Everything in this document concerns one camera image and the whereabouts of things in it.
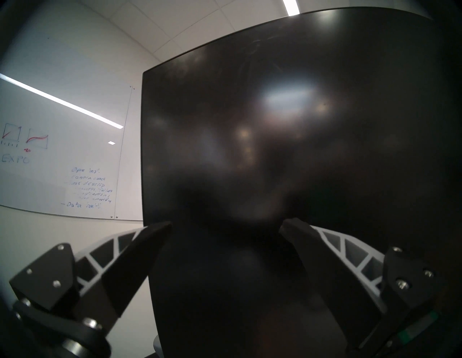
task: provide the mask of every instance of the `ceiling light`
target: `ceiling light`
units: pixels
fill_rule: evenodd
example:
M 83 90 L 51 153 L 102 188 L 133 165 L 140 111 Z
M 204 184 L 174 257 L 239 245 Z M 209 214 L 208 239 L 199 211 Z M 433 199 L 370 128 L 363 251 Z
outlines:
M 66 102 L 66 101 L 63 101 L 62 99 L 59 99 L 57 97 L 54 97 L 52 95 L 49 95 L 48 93 L 45 93 L 45 92 L 42 92 L 42 91 L 39 91 L 38 89 L 34 88 L 34 87 L 30 87 L 28 85 L 25 85 L 24 83 L 21 83 L 15 79 L 12 79 L 12 78 L 9 78 L 7 76 L 5 76 L 4 74 L 1 74 L 0 73 L 0 79 L 3 79 L 5 80 L 6 82 L 9 82 L 13 85 L 16 85 L 16 86 L 19 86 L 21 88 L 24 88 L 25 90 L 28 90 L 28 91 L 31 91 L 39 96 L 42 96 L 42 97 L 45 97 L 45 98 L 48 98 L 48 99 L 51 99 L 52 101 L 54 102 L 57 102 L 59 104 L 62 104 L 63 106 L 66 106 L 66 107 L 69 107 L 69 108 L 72 108 L 80 113 L 83 113 L 83 114 L 86 114 L 86 115 L 89 115 L 90 117 L 93 117 L 101 122 L 104 122 L 104 123 L 107 123 L 109 124 L 110 126 L 113 126 L 113 127 L 116 127 L 116 128 L 119 128 L 119 129 L 122 129 L 123 126 L 121 126 L 120 124 L 117 124 L 113 121 L 110 121 L 109 119 L 106 119 L 104 117 L 101 117 L 100 115 L 97 115 L 93 112 L 90 112 L 86 109 L 83 109 L 83 108 L 80 108 L 78 106 L 76 106 L 75 104 L 72 104 L 72 103 L 69 103 L 69 102 Z
M 296 0 L 283 0 L 289 16 L 300 14 Z

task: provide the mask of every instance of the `whiteboard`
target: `whiteboard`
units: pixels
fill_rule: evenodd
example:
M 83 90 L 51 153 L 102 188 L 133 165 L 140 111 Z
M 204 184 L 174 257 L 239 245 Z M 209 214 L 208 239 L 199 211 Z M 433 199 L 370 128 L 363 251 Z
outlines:
M 0 73 L 125 127 L 131 86 L 46 34 L 20 34 Z M 114 217 L 124 128 L 0 79 L 0 133 L 0 205 Z
M 125 122 L 115 219 L 143 220 L 141 203 L 141 88 L 133 88 Z

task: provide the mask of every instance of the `black monitor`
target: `black monitor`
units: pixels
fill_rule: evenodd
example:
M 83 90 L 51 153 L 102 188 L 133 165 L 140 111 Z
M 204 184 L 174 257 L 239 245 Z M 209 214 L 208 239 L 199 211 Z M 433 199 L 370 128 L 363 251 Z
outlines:
M 450 272 L 462 144 L 448 49 L 428 18 L 344 8 L 144 73 L 143 218 L 174 224 L 150 276 L 167 357 L 341 356 L 336 322 L 278 235 L 285 218 Z

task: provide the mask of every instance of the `red marker line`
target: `red marker line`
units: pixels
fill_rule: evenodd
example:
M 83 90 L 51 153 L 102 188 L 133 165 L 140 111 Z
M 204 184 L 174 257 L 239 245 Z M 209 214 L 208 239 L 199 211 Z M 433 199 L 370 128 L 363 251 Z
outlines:
M 30 137 L 28 140 L 26 140 L 26 143 L 29 143 L 29 141 L 34 140 L 34 139 L 45 139 L 48 137 L 48 134 L 44 137 Z

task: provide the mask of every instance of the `ceiling tile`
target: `ceiling tile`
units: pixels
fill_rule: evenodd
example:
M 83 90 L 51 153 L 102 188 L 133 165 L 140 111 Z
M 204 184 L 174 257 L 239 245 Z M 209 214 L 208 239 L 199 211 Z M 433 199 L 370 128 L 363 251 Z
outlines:
M 155 23 L 129 2 L 115 13 L 111 21 L 152 53 L 170 40 Z
M 287 16 L 282 0 L 234 0 L 222 10 L 236 31 Z
M 162 62 L 165 62 L 182 52 L 183 50 L 181 50 L 181 48 L 173 40 L 170 40 L 164 46 L 154 52 L 154 55 Z
M 131 0 L 170 37 L 217 10 L 214 0 Z
M 127 0 L 81 0 L 105 18 L 110 18 Z
M 188 51 L 232 32 L 233 29 L 228 20 L 221 10 L 217 10 L 187 28 L 174 40 L 183 51 Z
M 300 12 L 350 6 L 350 0 L 297 0 Z
M 393 0 L 350 0 L 350 6 L 395 7 Z
M 231 1 L 234 0 L 215 0 L 218 4 L 219 7 L 223 7 L 225 5 L 228 5 Z

